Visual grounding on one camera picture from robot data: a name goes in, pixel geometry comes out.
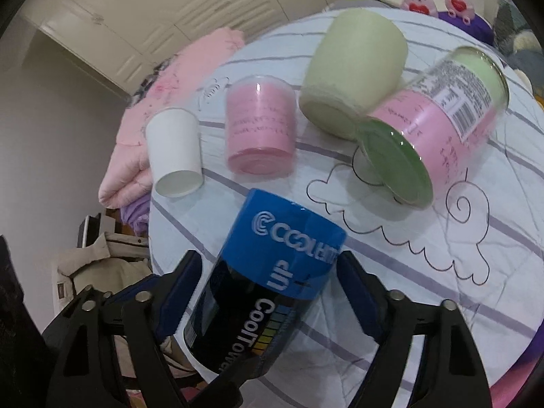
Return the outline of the grey plush paw cushion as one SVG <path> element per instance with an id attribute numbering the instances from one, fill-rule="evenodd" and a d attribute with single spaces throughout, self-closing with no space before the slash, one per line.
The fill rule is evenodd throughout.
<path id="1" fill-rule="evenodd" d="M 515 35 L 507 62 L 533 96 L 543 102 L 543 49 L 532 31 Z"/>

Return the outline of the far pink bunny toy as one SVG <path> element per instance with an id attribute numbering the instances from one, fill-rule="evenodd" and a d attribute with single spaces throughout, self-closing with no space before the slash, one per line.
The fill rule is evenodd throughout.
<path id="1" fill-rule="evenodd" d="M 471 0 L 445 0 L 445 6 L 450 18 L 460 18 L 467 26 L 476 16 Z"/>

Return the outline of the cream white wardrobe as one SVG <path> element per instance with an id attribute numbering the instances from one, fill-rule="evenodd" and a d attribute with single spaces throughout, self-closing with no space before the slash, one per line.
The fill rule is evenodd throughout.
<path id="1" fill-rule="evenodd" d="M 126 93 L 152 68 L 217 28 L 245 40 L 338 0 L 27 0 L 21 14 Z"/>

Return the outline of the light green ceramic cup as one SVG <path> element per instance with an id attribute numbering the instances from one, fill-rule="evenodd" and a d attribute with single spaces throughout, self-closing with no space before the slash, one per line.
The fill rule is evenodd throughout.
<path id="1" fill-rule="evenodd" d="M 364 8 L 342 11 L 319 43 L 299 108 L 329 135 L 354 141 L 359 124 L 399 85 L 408 42 L 390 19 Z"/>

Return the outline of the small pink clear cup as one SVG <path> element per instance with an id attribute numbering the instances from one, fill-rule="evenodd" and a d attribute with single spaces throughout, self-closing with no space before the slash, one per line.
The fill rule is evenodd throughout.
<path id="1" fill-rule="evenodd" d="M 251 75 L 226 94 L 227 165 L 238 174 L 267 177 L 292 172 L 295 160 L 297 99 L 285 81 Z"/>

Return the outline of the white striped round quilt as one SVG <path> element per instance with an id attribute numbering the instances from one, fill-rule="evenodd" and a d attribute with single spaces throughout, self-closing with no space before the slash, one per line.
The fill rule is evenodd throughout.
<path id="1" fill-rule="evenodd" d="M 436 18 L 370 10 L 389 18 L 408 41 L 405 81 L 449 51 L 478 44 Z M 387 289 L 429 304 L 454 300 L 488 381 L 495 384 L 523 355 L 543 320 L 543 111 L 512 69 L 504 70 L 508 109 L 476 153 L 480 159 L 432 208 L 399 204 L 376 184 L 355 143 L 323 133 L 299 110 L 290 177 L 238 176 L 226 166 L 227 88 L 264 73 L 299 92 L 316 47 L 340 13 L 317 14 L 268 32 L 220 66 L 189 100 L 178 101 L 199 119 L 205 180 L 196 192 L 175 200 L 153 192 L 150 218 L 153 264 L 161 273 L 173 270 L 187 250 L 203 257 L 203 277 L 177 341 L 206 380 L 215 378 L 190 355 L 184 326 L 245 196 L 259 188 L 344 226 L 345 250 Z M 347 407 L 376 348 L 333 273 L 273 368 L 242 387 L 243 407 Z"/>

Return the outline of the pink folded blanket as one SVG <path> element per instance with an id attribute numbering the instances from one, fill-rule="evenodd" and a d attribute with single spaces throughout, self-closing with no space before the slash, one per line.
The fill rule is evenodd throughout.
<path id="1" fill-rule="evenodd" d="M 191 42 L 161 64 L 150 85 L 123 113 L 98 199 L 109 209 L 133 203 L 151 191 L 145 128 L 162 109 L 183 104 L 219 67 L 245 46 L 242 31 L 219 28 Z"/>

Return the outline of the clear pink green cup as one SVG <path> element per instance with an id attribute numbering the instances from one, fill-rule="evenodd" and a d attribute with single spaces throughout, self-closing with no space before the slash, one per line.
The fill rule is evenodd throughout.
<path id="1" fill-rule="evenodd" d="M 368 113 L 357 142 L 396 199 L 427 208 L 472 164 L 509 97 L 497 56 L 458 47 Z"/>

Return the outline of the blue black Cooltime cup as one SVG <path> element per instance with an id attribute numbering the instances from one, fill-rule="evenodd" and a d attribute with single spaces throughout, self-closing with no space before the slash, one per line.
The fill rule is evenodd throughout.
<path id="1" fill-rule="evenodd" d="M 252 189 L 184 328 L 184 342 L 220 374 L 250 359 L 267 373 L 323 290 L 347 238 L 315 212 Z"/>

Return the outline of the triangle pattern quilted cushion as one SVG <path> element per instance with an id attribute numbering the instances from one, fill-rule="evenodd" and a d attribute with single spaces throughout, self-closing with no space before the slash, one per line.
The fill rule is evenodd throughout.
<path id="1" fill-rule="evenodd" d="M 498 0 L 493 22 L 494 46 L 509 49 L 514 37 L 527 27 L 526 20 L 512 0 Z"/>

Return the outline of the purple folded blanket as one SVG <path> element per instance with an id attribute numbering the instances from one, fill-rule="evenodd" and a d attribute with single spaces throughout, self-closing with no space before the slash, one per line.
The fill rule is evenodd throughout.
<path id="1" fill-rule="evenodd" d="M 123 224 L 129 226 L 136 236 L 144 236 L 149 232 L 150 199 L 151 196 L 146 194 L 120 208 Z"/>

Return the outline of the white paper cup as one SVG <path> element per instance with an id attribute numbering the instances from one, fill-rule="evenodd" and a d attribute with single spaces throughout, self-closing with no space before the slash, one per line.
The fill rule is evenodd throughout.
<path id="1" fill-rule="evenodd" d="M 199 122 L 193 113 L 163 109 L 149 121 L 145 137 L 157 194 L 183 197 L 203 184 Z"/>

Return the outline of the beige clothes pile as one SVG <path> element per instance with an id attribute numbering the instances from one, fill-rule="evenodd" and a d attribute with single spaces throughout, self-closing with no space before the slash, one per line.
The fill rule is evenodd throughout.
<path id="1" fill-rule="evenodd" d="M 115 294 L 151 274 L 146 238 L 106 232 L 53 259 L 53 302 L 62 309 L 86 286 Z"/>

